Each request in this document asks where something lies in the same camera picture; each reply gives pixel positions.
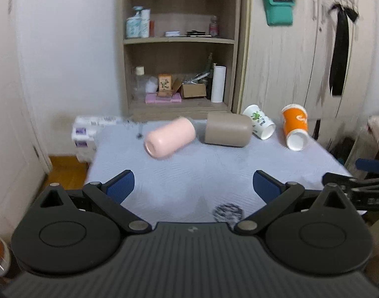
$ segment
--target beige cup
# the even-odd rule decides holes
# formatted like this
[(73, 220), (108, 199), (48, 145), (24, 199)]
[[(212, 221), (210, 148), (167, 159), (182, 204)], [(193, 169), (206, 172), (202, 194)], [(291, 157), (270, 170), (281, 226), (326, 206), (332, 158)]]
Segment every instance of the beige cup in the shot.
[(252, 137), (252, 121), (245, 115), (210, 111), (207, 115), (205, 143), (244, 147)]
[(179, 117), (149, 132), (145, 137), (144, 146), (150, 156), (159, 159), (173, 154), (177, 149), (192, 142), (195, 137), (196, 132), (191, 121)]

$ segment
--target cartoon print cup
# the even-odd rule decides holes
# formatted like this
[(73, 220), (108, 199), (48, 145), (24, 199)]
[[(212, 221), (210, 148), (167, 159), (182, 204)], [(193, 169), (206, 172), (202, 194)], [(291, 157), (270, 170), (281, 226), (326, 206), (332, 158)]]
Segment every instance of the cartoon print cup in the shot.
[(257, 105), (249, 105), (242, 114), (252, 119), (253, 133), (261, 140), (268, 139), (274, 133), (275, 123)]
[(309, 140), (307, 111), (299, 104), (290, 104), (282, 109), (282, 114), (284, 117), (283, 131), (288, 148), (294, 151), (304, 149)]

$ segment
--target pink cup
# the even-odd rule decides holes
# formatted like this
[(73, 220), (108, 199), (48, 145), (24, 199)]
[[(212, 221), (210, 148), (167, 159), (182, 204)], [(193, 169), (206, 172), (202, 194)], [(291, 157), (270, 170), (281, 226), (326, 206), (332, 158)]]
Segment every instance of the pink cup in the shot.
[(191, 121), (179, 117), (171, 123), (149, 132), (144, 141), (146, 151), (154, 158), (164, 158), (192, 142), (196, 132)]

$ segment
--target black cloth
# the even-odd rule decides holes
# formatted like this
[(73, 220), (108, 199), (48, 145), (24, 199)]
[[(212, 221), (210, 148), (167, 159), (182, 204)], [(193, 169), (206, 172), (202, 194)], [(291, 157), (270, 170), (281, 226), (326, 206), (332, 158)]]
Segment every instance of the black cloth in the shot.
[(332, 10), (337, 9), (337, 29), (332, 64), (330, 66), (329, 87), (333, 96), (342, 96), (347, 72), (349, 29), (348, 18), (355, 23), (358, 14), (351, 8), (344, 8), (341, 4), (334, 4)]

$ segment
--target wooden floor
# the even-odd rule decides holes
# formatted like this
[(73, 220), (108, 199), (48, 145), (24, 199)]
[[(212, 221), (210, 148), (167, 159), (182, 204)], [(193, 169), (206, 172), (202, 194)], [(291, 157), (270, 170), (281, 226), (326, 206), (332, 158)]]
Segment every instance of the wooden floor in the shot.
[(60, 183), (65, 189), (81, 189), (88, 164), (79, 162), (74, 156), (51, 156), (53, 169), (43, 184), (42, 190), (50, 183)]

